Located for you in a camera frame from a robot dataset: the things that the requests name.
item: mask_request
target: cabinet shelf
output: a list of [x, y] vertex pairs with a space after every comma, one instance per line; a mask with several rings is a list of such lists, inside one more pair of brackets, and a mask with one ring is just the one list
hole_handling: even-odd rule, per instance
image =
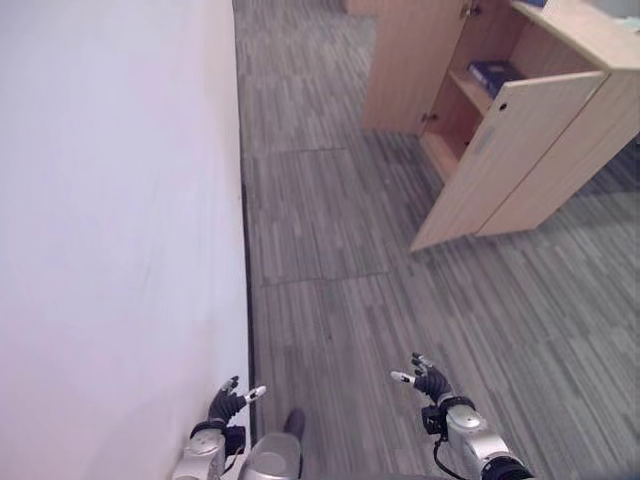
[[491, 109], [493, 99], [467, 70], [449, 70], [449, 76], [483, 117]]
[[467, 148], [457, 133], [426, 131], [420, 137], [420, 144], [445, 183], [458, 168], [458, 162]]

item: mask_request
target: robotic arm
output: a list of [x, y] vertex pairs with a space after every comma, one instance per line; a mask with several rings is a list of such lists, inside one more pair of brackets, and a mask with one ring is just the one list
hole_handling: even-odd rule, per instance
[[416, 368], [416, 376], [391, 372], [391, 377], [412, 385], [433, 400], [434, 405], [422, 409], [422, 421], [429, 435], [440, 435], [433, 455], [443, 471], [465, 480], [438, 460], [440, 444], [448, 441], [462, 458], [473, 480], [534, 478], [476, 411], [473, 402], [467, 397], [455, 396], [446, 377], [424, 355], [414, 353], [411, 363]]

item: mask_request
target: wooden countertop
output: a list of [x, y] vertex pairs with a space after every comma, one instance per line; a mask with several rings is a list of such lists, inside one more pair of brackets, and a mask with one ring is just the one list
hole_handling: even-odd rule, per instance
[[581, 0], [549, 0], [544, 8], [520, 1], [513, 8], [607, 71], [640, 71], [640, 35]]

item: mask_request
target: floor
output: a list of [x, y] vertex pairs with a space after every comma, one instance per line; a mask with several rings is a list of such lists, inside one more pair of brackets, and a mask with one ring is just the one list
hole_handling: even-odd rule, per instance
[[410, 255], [442, 184], [415, 137], [359, 128], [375, 20], [235, 9], [258, 435], [301, 406], [305, 478], [437, 473], [387, 373], [420, 351], [539, 477], [637, 467], [635, 144], [535, 231]]

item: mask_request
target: blue book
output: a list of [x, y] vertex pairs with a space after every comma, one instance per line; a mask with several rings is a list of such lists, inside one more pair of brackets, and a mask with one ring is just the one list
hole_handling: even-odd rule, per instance
[[530, 5], [534, 5], [536, 7], [544, 7], [547, 3], [547, 0], [520, 0], [521, 2], [528, 3]]
[[496, 98], [504, 82], [522, 80], [524, 77], [509, 62], [471, 62], [469, 72], [491, 95]]

